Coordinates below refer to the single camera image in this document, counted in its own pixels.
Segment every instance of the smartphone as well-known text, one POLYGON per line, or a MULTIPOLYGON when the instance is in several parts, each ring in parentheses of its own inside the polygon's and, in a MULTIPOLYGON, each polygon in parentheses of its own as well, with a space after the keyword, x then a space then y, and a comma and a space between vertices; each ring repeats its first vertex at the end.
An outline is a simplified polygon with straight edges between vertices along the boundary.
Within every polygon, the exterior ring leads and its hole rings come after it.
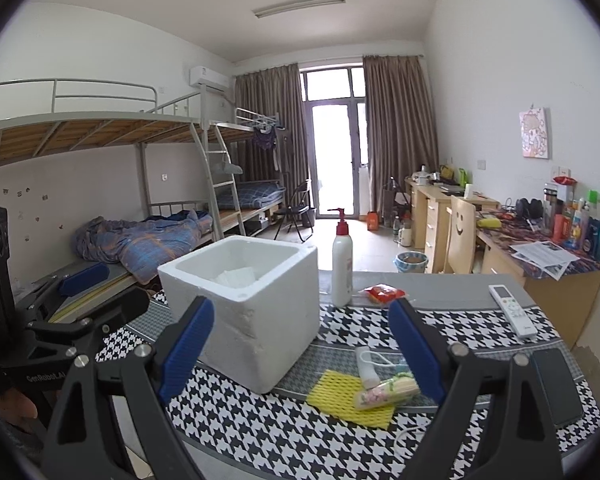
POLYGON ((557 348, 539 350, 531 355, 556 428, 580 420, 584 411, 571 371, 557 348))

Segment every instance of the crumpled comforter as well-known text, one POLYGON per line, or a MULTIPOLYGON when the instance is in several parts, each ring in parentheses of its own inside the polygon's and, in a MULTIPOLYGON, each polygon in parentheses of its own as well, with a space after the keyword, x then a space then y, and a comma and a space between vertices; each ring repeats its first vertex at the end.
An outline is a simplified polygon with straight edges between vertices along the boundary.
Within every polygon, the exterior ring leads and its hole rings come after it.
POLYGON ((72 250, 81 258, 120 262, 143 285, 158 274, 158 266, 190 253, 211 231, 213 219, 189 211, 181 221, 166 219, 131 222, 94 218, 78 228, 72 250))

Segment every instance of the curtain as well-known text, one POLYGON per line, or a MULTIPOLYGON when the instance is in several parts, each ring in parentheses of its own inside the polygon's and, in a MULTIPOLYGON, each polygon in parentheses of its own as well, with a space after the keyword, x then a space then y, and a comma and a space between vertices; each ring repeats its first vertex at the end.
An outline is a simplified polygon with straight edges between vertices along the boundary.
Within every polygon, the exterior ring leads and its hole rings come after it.
POLYGON ((438 168, 438 136, 417 56, 365 56, 371 206, 382 211, 382 186, 426 164, 438 168))
MULTIPOLYGON (((259 114, 280 114, 278 147, 280 171, 285 173, 288 195, 309 178, 306 155, 306 126, 300 87, 298 64, 279 66, 240 75, 235 80, 235 103, 259 114)), ((238 143, 237 160, 243 170, 243 180, 278 178, 273 150, 263 150, 251 140, 238 143)))

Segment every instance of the ceiling light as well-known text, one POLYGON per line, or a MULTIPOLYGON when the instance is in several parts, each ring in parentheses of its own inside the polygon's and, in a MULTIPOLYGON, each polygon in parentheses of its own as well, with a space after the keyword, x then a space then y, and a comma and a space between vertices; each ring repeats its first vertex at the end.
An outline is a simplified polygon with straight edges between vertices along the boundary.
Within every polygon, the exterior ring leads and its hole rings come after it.
POLYGON ((346 2, 347 0, 294 0, 292 2, 287 2, 286 4, 255 9, 253 13, 256 15, 256 18, 264 18, 265 16, 272 16, 274 14, 279 14, 280 12, 287 12, 288 10, 309 9, 310 7, 345 4, 346 2))

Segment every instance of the door frame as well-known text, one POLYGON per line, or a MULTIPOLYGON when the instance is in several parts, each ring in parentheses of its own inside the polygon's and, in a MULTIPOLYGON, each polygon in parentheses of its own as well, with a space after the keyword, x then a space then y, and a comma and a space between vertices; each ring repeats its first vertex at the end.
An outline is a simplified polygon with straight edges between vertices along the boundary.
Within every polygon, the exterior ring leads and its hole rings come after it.
POLYGON ((312 196, 314 197, 314 205, 316 208, 316 218, 337 218, 337 214, 321 214, 320 199, 318 196, 318 167, 315 156, 315 133, 314 133, 314 115, 312 108, 315 106, 325 105, 345 105, 347 106, 347 116, 349 118, 349 138, 351 141, 351 178, 353 180, 353 214, 346 215, 349 219, 358 219, 360 216, 360 126, 358 123, 358 103, 364 103, 365 97, 353 96, 353 79, 351 75, 352 68, 360 68, 360 65, 333 66, 329 68, 319 68, 317 70, 304 70, 301 72, 302 85, 305 95, 304 101, 304 122, 307 129, 307 154, 309 156, 309 174, 311 176, 312 196), (349 92, 350 97, 336 97, 332 99, 320 99, 309 101, 307 93, 307 74, 309 72, 324 72, 326 70, 342 70, 347 69, 349 77, 349 92))

